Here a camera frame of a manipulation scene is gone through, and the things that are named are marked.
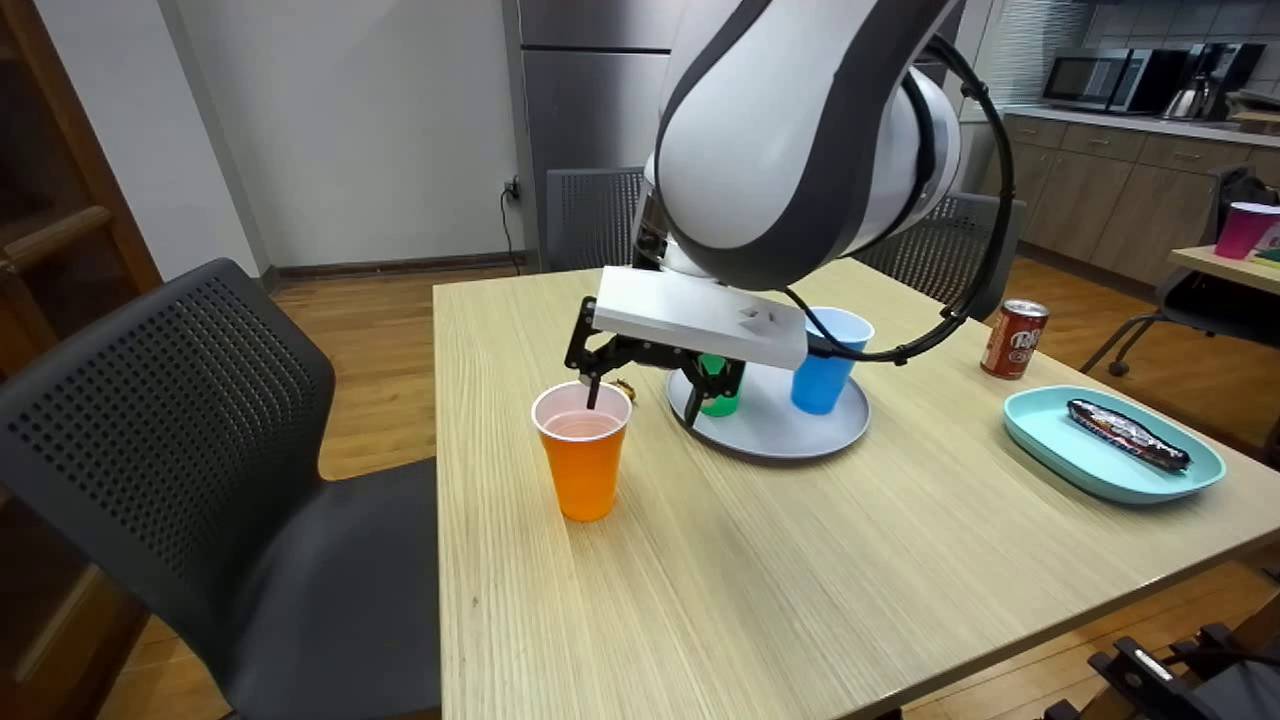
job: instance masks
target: soda can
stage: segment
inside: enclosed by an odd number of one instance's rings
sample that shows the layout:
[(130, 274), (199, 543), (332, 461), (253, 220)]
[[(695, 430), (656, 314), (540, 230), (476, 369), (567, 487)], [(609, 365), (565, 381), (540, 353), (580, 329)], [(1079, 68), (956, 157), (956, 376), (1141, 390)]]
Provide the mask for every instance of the soda can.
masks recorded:
[(1035, 300), (1002, 300), (990, 336), (983, 370), (1018, 381), (1049, 322), (1049, 306)]

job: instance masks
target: wooden table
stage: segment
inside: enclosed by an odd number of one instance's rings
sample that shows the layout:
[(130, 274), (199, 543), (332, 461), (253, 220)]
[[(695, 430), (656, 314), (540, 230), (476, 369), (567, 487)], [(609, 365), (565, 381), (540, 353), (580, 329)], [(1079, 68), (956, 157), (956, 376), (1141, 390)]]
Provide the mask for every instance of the wooden table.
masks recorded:
[(1229, 261), (1229, 255), (1214, 255), (1210, 243), (1170, 246), (1168, 261), (1202, 274), (1220, 274), (1220, 280), (1280, 295), (1280, 263), (1270, 261)]
[[(597, 273), (434, 286), (446, 715), (874, 715), (1280, 527), (1280, 473), (1210, 440), (1230, 477), (1154, 512), (1027, 461), (1002, 397), (1097, 385), (1049, 354), (983, 376), (983, 322), (854, 369), (870, 430), (798, 467), (703, 446), (667, 376), (623, 369), (621, 508), (565, 525), (528, 400), (567, 376), (589, 290)], [(798, 290), (882, 340), (936, 314), (860, 263)]]

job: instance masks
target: kitchen counter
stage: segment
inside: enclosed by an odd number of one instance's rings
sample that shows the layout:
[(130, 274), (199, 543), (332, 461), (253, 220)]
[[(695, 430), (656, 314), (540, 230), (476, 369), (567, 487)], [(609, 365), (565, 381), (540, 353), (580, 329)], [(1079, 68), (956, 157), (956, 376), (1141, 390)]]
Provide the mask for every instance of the kitchen counter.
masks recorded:
[(1071, 106), (1049, 106), (1049, 103), (1000, 103), (1000, 110), (1002, 115), (1032, 115), (1032, 120), (1058, 120), (1058, 124), (1150, 132), (1150, 137), (1280, 147), (1280, 137), (1239, 132), (1222, 120), (1105, 115), (1105, 110), (1071, 110)]

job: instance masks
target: chair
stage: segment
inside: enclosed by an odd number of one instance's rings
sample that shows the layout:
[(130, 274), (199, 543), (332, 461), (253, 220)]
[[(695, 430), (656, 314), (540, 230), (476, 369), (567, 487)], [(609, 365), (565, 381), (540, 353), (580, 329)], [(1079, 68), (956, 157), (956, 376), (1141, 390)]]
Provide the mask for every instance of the chair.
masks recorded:
[[(951, 302), (983, 261), (997, 208), (1000, 208), (997, 197), (951, 190), (921, 223), (870, 246), (860, 246), (854, 261), (911, 284), (923, 295), (936, 295), (941, 302)], [(1017, 201), (1007, 220), (1010, 237), (1018, 230), (1018, 214), (1024, 214), (1024, 205)], [(1010, 252), (1017, 243), (1002, 243), (997, 274), (976, 290), (976, 302), (970, 302), (976, 321), (990, 314), (990, 306), (1000, 302)]]
[(0, 484), (165, 615), (239, 715), (439, 699), (434, 481), (326, 484), (332, 369), (205, 263), (0, 386)]
[[(1214, 205), (1207, 208), (1202, 223), (1202, 243), (1214, 243), (1229, 208), (1237, 201), (1277, 201), (1253, 173), (1230, 169), (1214, 179)], [(1170, 273), (1154, 286), (1154, 306), (1143, 314), (1123, 321), (1082, 365), (1079, 370), (1090, 370), (1116, 343), (1118, 353), (1113, 354), (1107, 370), (1127, 376), (1127, 353), (1143, 332), (1162, 321), (1162, 322), (1186, 322), (1202, 336), (1239, 336), (1257, 343), (1277, 343), (1280, 349), (1280, 295), (1202, 274), (1202, 273)]]

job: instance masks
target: blue plate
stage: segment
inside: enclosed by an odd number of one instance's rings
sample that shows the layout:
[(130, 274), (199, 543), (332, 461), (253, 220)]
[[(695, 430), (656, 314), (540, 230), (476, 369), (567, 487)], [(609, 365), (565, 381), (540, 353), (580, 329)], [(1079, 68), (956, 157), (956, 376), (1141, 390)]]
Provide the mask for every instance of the blue plate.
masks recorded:
[[(1183, 446), (1190, 463), (1183, 473), (1162, 473), (1127, 454), (1123, 446), (1090, 434), (1088, 427), (1066, 419), (1066, 400), (1097, 400), (1141, 419), (1147, 430), (1162, 434), (1168, 444)], [(1127, 402), (1123, 397), (1090, 390), (1090, 386), (1032, 386), (1002, 400), (1002, 427), (1007, 434), (1032, 450), (1039, 463), (1058, 473), (1063, 481), (1079, 484), (1090, 497), (1113, 505), (1170, 505), (1196, 497), (1229, 477), (1229, 463), (1186, 434), (1183, 427)]]

